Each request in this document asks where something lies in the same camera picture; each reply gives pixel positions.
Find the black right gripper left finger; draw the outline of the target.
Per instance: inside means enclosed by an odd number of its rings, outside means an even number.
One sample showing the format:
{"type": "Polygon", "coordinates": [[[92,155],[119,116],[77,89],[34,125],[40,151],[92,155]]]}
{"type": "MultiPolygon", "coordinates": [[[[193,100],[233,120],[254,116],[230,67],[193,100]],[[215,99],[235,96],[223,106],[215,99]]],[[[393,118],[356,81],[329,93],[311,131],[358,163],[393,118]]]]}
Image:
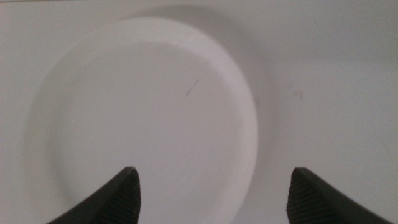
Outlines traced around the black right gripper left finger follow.
{"type": "Polygon", "coordinates": [[[50,224],[138,224],[141,210],[139,173],[125,167],[96,192],[50,224]]]}

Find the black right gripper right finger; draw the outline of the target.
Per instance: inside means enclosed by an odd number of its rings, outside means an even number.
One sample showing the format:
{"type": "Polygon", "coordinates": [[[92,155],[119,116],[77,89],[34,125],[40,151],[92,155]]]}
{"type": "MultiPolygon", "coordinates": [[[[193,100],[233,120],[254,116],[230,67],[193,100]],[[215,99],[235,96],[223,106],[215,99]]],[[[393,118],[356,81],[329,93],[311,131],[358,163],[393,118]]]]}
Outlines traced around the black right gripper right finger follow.
{"type": "Polygon", "coordinates": [[[305,167],[292,171],[286,212],[290,224],[392,224],[305,167]]]}

